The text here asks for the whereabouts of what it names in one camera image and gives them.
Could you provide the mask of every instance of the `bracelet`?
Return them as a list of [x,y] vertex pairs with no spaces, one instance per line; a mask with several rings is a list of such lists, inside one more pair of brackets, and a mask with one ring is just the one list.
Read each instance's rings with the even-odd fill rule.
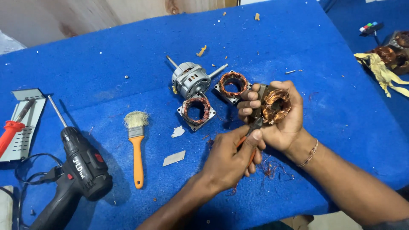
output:
[[316,140],[317,140],[317,143],[315,144],[315,147],[310,151],[310,156],[304,161],[304,163],[302,163],[300,165],[297,165],[298,167],[301,168],[301,167],[305,166],[306,164],[308,164],[310,162],[310,160],[314,156],[315,152],[317,151],[318,139],[316,139]]

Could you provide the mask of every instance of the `paint brush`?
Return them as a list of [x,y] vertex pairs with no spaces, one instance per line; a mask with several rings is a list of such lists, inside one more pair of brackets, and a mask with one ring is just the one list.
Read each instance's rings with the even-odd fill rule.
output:
[[140,111],[128,113],[125,127],[128,128],[128,140],[133,144],[133,180],[137,189],[144,185],[144,169],[142,168],[141,141],[144,136],[144,126],[148,124],[148,114]]

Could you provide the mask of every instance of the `red button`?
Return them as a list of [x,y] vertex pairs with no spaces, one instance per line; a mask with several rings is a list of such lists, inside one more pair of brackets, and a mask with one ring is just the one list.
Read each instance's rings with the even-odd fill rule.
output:
[[95,157],[97,158],[97,160],[99,161],[99,162],[103,162],[103,159],[102,159],[102,157],[101,157],[101,155],[99,155],[99,154],[95,154]]

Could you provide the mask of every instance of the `red soldering iron handle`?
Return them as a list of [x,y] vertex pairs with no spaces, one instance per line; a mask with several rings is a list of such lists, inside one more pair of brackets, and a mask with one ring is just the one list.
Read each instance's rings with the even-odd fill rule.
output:
[[0,137],[0,158],[3,156],[4,151],[6,151],[14,135],[21,132],[25,124],[15,121],[6,121],[6,126],[4,128],[6,131]]

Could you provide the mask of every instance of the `orange brush handle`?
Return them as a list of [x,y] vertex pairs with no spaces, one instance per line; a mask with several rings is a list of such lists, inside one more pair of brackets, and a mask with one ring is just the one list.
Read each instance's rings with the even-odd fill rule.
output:
[[137,189],[144,185],[144,169],[142,168],[141,141],[145,136],[129,138],[133,144],[133,181]]
[[6,151],[16,133],[21,132],[24,127],[25,124],[21,122],[6,121],[6,126],[4,126],[6,131],[0,137],[0,158],[3,156],[4,151]]
[[[246,139],[247,137],[242,137],[239,141],[238,141],[238,144],[237,144],[237,146],[236,146],[236,148],[241,148],[241,145],[243,144],[243,142],[244,142],[244,140]],[[256,155],[256,150],[254,150],[253,151],[253,153],[252,153],[252,156],[250,157],[250,161],[249,161],[249,165],[247,166],[247,167],[249,167],[250,165],[251,165],[251,163],[252,163],[252,161],[253,161],[253,158],[254,158],[254,155]]]

